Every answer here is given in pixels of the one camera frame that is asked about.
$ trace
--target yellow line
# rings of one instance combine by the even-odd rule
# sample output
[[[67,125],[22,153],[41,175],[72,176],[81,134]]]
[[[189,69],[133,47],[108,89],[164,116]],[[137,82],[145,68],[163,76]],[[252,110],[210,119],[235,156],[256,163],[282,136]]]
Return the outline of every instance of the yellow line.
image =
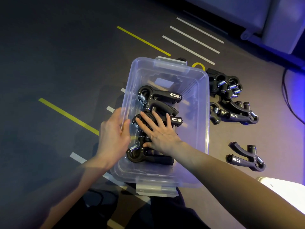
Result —
[[[123,29],[122,27],[117,26],[117,28],[118,28],[118,29],[120,29],[120,30],[122,30],[122,31],[124,31],[125,33],[127,33],[127,34],[131,35],[132,37],[135,37],[136,39],[139,39],[140,41],[142,41],[142,42],[146,43],[147,45],[149,45],[149,46],[151,46],[151,47],[153,47],[153,48],[157,49],[158,51],[161,51],[162,53],[165,53],[167,56],[170,56],[170,54],[169,54],[169,53],[167,53],[166,51],[164,51],[164,50],[160,49],[159,47],[156,47],[155,45],[152,45],[151,43],[149,43],[149,42],[145,41],[144,39],[142,39],[142,38],[140,38],[140,37],[138,37],[138,36],[134,35],[133,33],[130,33],[129,31],[127,31],[127,30]]]
[[[202,66],[202,70],[206,71],[206,68],[204,67],[204,65],[202,63],[196,62],[192,65],[192,67],[196,67],[197,65]]]
[[[77,119],[76,117],[72,116],[71,114],[67,113],[66,111],[60,109],[59,107],[55,106],[54,104],[51,104],[47,100],[40,98],[39,101],[46,106],[50,107],[51,109],[55,110],[56,112],[59,112],[61,115],[64,115],[65,117],[69,118],[70,120],[74,121],[75,123],[79,124],[80,126],[83,126],[84,128],[88,129],[89,131],[93,132],[96,135],[99,135],[99,131],[95,128],[87,125],[86,123],[82,122],[81,120]]]

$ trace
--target right hand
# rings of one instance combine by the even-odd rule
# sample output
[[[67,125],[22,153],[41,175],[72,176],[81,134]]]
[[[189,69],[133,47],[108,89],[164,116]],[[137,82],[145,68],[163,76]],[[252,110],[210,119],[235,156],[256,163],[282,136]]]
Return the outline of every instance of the right hand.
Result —
[[[144,143],[143,147],[149,147],[164,155],[171,156],[171,152],[174,150],[174,147],[180,144],[182,141],[174,132],[171,126],[170,115],[168,113],[166,113],[166,127],[161,117],[156,112],[152,111],[152,114],[157,120],[158,126],[144,112],[140,112],[141,117],[143,117],[152,130],[143,124],[139,118],[135,119],[139,127],[152,140],[152,142]]]

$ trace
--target left hand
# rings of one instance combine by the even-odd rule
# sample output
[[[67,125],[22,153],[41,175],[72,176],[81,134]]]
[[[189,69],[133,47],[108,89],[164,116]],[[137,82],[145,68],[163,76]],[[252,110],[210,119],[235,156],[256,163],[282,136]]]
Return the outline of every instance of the left hand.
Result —
[[[130,143],[130,119],[124,121],[121,130],[120,114],[121,108],[116,109],[109,120],[101,123],[99,131],[98,149],[95,157],[101,159],[107,169],[114,166],[126,154]]]

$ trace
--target white label on gripper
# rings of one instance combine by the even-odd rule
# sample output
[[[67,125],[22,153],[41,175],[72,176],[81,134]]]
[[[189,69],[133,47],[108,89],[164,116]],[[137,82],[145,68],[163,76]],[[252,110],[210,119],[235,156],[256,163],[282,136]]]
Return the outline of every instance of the white label on gripper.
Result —
[[[177,118],[172,118],[173,121],[178,121],[178,122],[181,122],[182,120],[181,119],[177,119]]]
[[[240,163],[240,160],[236,159],[236,158],[232,158],[233,161],[236,161],[238,163]]]
[[[179,95],[176,95],[174,93],[171,93],[170,95],[173,96],[173,97],[179,98]]]

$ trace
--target dark gray floor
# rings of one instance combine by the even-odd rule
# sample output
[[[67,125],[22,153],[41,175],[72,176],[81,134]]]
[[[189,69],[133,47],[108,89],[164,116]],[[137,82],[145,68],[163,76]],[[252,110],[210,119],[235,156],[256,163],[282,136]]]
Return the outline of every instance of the dark gray floor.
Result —
[[[229,142],[256,144],[268,168],[260,175],[242,168],[244,172],[252,177],[303,182],[304,128],[292,117],[281,96],[283,67],[269,62],[255,48],[154,0],[6,0],[0,11],[5,19],[0,34],[0,205],[79,165],[69,157],[72,152],[85,159],[94,153],[97,136],[40,103],[39,98],[98,129],[111,115],[107,106],[121,106],[124,94],[120,90],[126,87],[132,61],[142,56],[166,56],[117,26],[165,50],[171,58],[185,57],[189,65],[200,62],[206,68],[240,77],[244,86],[240,100],[251,103],[260,122],[249,126],[224,122],[218,127],[211,125],[210,154],[224,160],[231,153]],[[181,23],[177,17],[225,43]],[[163,35],[215,62],[215,66],[168,42]],[[262,102],[276,109],[277,114],[266,111]],[[212,228],[241,227],[204,187],[181,192],[187,206]]]

